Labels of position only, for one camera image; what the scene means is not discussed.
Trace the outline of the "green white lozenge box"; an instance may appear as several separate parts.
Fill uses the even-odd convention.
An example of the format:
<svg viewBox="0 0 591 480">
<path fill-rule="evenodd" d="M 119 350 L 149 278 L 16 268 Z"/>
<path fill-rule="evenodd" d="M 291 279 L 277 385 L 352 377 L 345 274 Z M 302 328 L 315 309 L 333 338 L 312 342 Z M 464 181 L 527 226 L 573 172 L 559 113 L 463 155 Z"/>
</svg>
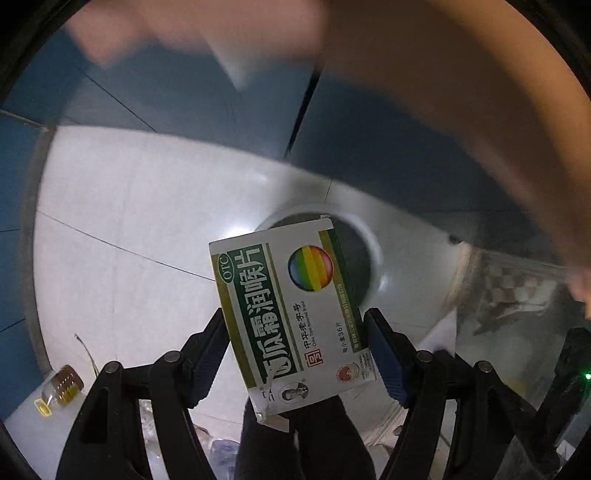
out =
<svg viewBox="0 0 591 480">
<path fill-rule="evenodd" d="M 260 424 L 376 380 L 329 217 L 209 246 L 235 359 Z"/>
</svg>

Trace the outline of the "white round trash bin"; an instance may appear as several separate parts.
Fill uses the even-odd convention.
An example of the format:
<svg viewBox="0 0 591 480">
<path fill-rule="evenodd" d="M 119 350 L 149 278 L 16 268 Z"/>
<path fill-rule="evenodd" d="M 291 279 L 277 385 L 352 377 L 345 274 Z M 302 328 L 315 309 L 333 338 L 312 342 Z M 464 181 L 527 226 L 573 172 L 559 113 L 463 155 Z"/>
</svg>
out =
<svg viewBox="0 0 591 480">
<path fill-rule="evenodd" d="M 348 268 L 356 303 L 365 311 L 373 305 L 384 273 L 384 253 L 368 223 L 359 214 L 334 204 L 307 203 L 276 211 L 256 231 L 329 217 L 335 228 Z"/>
</svg>

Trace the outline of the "blue kitchen cabinet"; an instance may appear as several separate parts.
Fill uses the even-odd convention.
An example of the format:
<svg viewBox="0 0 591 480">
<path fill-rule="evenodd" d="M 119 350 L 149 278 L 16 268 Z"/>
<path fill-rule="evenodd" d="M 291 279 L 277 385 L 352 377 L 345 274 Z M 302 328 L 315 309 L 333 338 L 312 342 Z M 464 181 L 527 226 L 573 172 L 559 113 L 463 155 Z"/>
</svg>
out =
<svg viewBox="0 0 591 480">
<path fill-rule="evenodd" d="M 261 67 L 236 87 L 214 56 L 147 47 L 112 67 L 63 32 L 33 56 L 1 103 L 1 311 L 32 308 L 35 148 L 59 123 L 171 134 L 259 154 L 376 196 L 478 246 L 529 259 L 551 248 L 450 136 L 385 95 L 308 64 Z"/>
</svg>

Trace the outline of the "black trouser legs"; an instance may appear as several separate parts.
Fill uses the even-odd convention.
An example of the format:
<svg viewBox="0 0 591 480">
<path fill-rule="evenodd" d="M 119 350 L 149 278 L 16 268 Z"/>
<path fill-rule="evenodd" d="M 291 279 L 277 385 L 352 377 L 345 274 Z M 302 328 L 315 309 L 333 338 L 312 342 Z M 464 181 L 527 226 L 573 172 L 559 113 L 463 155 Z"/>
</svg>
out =
<svg viewBox="0 0 591 480">
<path fill-rule="evenodd" d="M 375 466 L 338 396 L 287 412 L 290 430 L 259 424 L 245 403 L 236 479 L 375 479 Z"/>
</svg>

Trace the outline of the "checkered floor rug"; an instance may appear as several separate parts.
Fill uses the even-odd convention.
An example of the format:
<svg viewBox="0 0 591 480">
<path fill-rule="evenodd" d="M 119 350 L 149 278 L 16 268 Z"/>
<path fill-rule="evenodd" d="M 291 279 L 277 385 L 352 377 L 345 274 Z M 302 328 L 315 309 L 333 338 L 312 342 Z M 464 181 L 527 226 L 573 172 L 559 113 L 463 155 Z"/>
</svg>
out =
<svg viewBox="0 0 591 480">
<path fill-rule="evenodd" d="M 457 295 L 458 326 L 475 336 L 540 318 L 572 300 L 564 269 L 481 249 L 472 251 Z"/>
</svg>

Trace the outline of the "yellow oil bottle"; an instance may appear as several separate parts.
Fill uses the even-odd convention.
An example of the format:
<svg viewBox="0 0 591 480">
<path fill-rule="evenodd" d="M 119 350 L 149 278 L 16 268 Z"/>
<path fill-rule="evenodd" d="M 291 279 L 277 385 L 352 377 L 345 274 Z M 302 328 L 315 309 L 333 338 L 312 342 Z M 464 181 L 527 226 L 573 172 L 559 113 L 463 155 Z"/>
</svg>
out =
<svg viewBox="0 0 591 480">
<path fill-rule="evenodd" d="M 83 380 L 76 370 L 64 365 L 43 384 L 34 406 L 42 417 L 50 417 L 58 407 L 69 405 L 83 389 Z"/>
</svg>

